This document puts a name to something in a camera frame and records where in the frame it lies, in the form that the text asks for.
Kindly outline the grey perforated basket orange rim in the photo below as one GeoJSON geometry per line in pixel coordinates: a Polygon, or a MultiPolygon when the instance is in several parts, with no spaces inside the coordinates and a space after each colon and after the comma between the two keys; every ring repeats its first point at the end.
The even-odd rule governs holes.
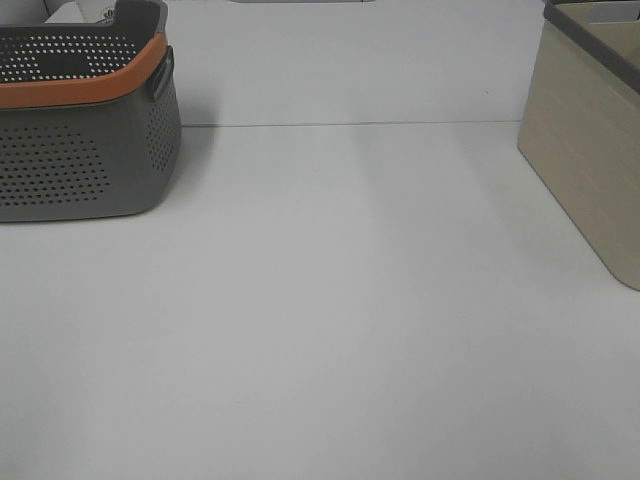
{"type": "Polygon", "coordinates": [[[156,206],[181,142],[162,1],[105,23],[1,29],[1,219],[126,216],[156,206]]]}

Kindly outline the beige storage bin grey rim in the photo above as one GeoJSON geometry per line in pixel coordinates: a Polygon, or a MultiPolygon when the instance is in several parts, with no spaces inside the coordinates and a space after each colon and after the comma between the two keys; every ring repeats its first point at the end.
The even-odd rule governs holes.
{"type": "Polygon", "coordinates": [[[638,2],[546,3],[517,147],[609,273],[638,289],[638,2]]]}

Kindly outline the white printed box behind basket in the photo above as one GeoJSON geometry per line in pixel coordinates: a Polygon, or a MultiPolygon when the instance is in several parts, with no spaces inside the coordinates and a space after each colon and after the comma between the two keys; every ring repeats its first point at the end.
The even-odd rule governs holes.
{"type": "Polygon", "coordinates": [[[46,23],[110,23],[115,0],[44,0],[46,23]]]}

